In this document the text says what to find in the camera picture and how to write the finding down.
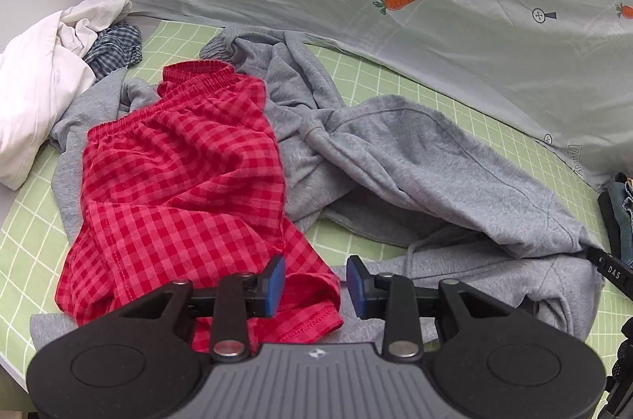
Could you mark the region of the red checked shorts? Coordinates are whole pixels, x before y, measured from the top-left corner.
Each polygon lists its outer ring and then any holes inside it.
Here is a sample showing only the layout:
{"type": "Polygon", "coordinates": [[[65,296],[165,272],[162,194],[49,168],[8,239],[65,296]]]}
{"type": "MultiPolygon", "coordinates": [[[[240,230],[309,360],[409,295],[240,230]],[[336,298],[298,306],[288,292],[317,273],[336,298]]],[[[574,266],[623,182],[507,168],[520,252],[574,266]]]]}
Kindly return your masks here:
{"type": "Polygon", "coordinates": [[[280,307],[249,320],[251,345],[313,343],[340,328],[338,277],[285,215],[262,80],[223,61],[188,61],[164,69],[158,94],[88,132],[83,224],[59,309],[83,325],[171,281],[212,287],[279,254],[280,307]]]}

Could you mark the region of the grey zip hoodie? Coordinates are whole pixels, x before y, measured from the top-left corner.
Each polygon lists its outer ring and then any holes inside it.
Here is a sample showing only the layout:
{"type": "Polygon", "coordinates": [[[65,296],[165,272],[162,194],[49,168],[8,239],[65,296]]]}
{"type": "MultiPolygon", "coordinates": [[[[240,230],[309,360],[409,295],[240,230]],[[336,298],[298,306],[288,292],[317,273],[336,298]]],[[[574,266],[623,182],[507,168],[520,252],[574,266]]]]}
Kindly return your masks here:
{"type": "Polygon", "coordinates": [[[463,281],[586,339],[604,285],[592,240],[556,193],[441,112],[399,95],[345,104],[294,32],[228,27],[199,53],[266,86],[299,229],[328,219],[402,248],[371,272],[463,281]]]}

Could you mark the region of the folded black garment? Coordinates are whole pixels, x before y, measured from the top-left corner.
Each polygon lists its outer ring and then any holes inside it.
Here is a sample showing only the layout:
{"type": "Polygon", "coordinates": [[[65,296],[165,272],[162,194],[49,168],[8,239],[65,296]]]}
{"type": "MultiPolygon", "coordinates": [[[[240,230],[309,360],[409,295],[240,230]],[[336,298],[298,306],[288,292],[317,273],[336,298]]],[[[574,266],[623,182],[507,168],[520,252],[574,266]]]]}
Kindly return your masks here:
{"type": "Polygon", "coordinates": [[[612,202],[610,201],[609,193],[607,191],[603,191],[600,194],[598,198],[598,203],[610,245],[610,254],[617,258],[620,258],[620,228],[619,223],[616,220],[612,202]]]}

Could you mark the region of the folded blue jeans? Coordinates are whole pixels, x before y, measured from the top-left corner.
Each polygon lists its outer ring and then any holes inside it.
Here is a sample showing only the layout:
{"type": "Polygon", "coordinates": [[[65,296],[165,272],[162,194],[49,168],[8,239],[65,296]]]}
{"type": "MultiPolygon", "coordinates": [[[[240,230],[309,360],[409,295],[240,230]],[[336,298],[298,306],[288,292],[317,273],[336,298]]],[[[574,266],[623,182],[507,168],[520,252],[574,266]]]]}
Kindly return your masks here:
{"type": "Polygon", "coordinates": [[[620,228],[621,257],[619,259],[632,267],[632,180],[624,173],[616,174],[607,192],[620,228]]]}

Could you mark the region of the green grid mat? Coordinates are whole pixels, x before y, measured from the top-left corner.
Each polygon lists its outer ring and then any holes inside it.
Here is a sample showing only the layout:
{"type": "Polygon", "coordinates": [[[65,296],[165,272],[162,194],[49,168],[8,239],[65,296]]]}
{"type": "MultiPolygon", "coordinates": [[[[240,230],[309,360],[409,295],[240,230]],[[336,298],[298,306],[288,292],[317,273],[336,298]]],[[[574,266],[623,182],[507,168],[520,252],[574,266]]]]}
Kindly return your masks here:
{"type": "MultiPolygon", "coordinates": [[[[166,65],[196,57],[217,32],[214,27],[161,21],[154,32],[144,35],[143,61],[128,74],[155,85],[166,65]]],[[[312,45],[310,49],[332,76],[345,103],[356,105],[369,97],[398,94],[437,109],[553,190],[593,239],[602,248],[609,247],[597,192],[536,140],[384,66],[333,48],[312,45]]],[[[35,353],[30,318],[57,309],[55,291],[69,250],[50,189],[57,162],[57,150],[44,146],[1,225],[1,364],[17,384],[24,384],[35,353]]]]}

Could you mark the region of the grey sweatpants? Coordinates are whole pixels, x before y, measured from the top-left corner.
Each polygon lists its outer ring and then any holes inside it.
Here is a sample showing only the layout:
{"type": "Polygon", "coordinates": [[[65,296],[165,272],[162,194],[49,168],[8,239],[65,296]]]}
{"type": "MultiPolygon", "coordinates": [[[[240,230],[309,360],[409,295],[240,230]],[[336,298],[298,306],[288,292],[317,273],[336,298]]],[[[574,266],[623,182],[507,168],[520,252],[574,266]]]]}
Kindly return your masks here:
{"type": "MultiPolygon", "coordinates": [[[[51,189],[71,246],[83,225],[80,193],[88,132],[101,124],[121,120],[159,99],[157,86],[150,86],[139,78],[128,79],[127,71],[119,68],[75,97],[50,132],[51,143],[60,153],[51,178],[51,189]]],[[[36,314],[30,319],[31,339],[36,351],[75,328],[76,322],[63,313],[36,314]]]]}

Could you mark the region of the blue plaid shorts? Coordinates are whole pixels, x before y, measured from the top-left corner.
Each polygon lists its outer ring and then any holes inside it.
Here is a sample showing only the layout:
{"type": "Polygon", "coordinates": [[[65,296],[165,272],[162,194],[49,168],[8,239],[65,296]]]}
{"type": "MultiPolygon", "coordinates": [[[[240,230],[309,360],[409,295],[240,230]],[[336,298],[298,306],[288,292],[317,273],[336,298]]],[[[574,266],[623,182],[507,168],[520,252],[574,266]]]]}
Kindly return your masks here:
{"type": "Polygon", "coordinates": [[[143,60],[140,28],[125,21],[110,26],[98,34],[83,60],[97,82],[119,68],[138,65],[143,60]]]}

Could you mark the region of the white garment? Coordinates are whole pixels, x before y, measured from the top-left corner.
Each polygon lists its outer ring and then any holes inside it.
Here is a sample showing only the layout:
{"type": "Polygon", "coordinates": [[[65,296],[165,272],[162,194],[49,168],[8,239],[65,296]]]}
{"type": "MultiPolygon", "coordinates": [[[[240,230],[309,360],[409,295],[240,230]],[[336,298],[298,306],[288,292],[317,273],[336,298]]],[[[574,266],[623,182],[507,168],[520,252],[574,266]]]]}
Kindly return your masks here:
{"type": "Polygon", "coordinates": [[[131,0],[85,0],[50,14],[1,53],[1,184],[19,189],[54,124],[95,83],[84,56],[131,0]]]}

